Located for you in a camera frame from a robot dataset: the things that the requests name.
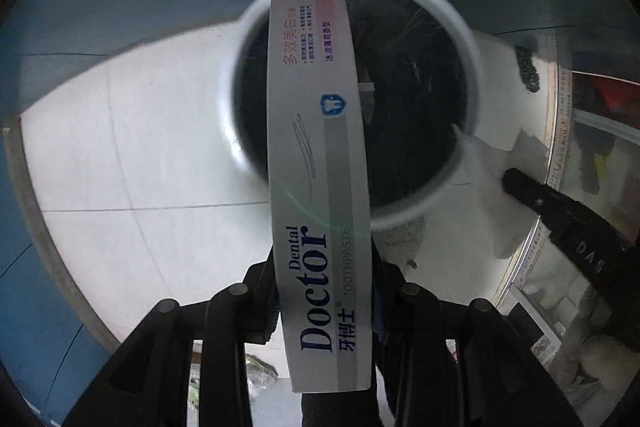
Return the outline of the white toothpaste box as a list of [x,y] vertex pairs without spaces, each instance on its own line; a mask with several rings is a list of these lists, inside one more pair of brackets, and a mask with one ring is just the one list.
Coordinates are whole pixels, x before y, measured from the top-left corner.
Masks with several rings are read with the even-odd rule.
[[268,183],[283,338],[297,393],[366,390],[372,253],[346,0],[271,0]]

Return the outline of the white round trash bin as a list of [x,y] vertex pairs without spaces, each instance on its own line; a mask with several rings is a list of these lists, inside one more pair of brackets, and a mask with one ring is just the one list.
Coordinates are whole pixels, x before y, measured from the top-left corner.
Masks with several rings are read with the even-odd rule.
[[419,218],[477,121],[480,52],[447,0],[255,0],[224,58],[220,122],[277,215],[372,231]]

